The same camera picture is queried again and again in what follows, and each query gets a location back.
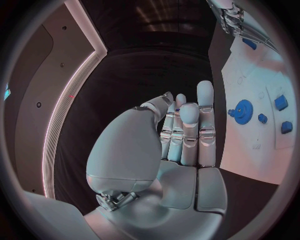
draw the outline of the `led light strip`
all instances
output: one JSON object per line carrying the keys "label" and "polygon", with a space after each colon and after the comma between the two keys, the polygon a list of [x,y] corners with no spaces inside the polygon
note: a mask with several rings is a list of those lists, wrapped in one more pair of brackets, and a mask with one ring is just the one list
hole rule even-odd
{"label": "led light strip", "polygon": [[54,161],[63,123],[77,93],[100,61],[96,52],[93,52],[81,64],[68,81],[52,112],[42,153],[42,180],[44,194],[47,198],[55,199]]}

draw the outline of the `white panel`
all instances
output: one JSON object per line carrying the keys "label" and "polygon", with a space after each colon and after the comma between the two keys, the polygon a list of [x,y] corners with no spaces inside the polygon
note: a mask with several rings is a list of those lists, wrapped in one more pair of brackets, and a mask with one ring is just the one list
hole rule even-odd
{"label": "white panel", "polygon": [[[294,139],[288,138],[289,142],[284,146],[290,147],[276,149],[276,133],[282,138],[278,142],[279,147],[283,147],[282,140],[285,136],[280,132],[281,121],[292,120],[295,123],[297,120],[295,95],[285,75],[283,60],[280,55],[262,44],[259,44],[256,50],[252,50],[238,37],[233,42],[231,51],[222,69],[227,111],[235,109],[239,101],[246,99],[253,104],[253,117],[249,123],[240,125],[233,117],[227,116],[220,167],[248,178],[280,184],[292,156],[291,146]],[[279,72],[282,73],[282,77],[277,79],[276,75]],[[275,93],[272,90],[270,99],[267,86],[270,89],[271,86],[282,87],[282,91],[288,96],[288,118],[283,115],[278,117],[281,112],[275,109],[273,111]],[[266,124],[258,121],[259,114],[267,116]]]}

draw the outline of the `blue gear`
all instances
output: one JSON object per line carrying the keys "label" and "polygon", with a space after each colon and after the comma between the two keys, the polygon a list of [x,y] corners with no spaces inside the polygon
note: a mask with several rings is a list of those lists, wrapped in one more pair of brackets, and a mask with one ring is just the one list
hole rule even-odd
{"label": "blue gear", "polygon": [[247,124],[253,115],[253,105],[248,100],[240,101],[234,110],[234,119],[238,124]]}

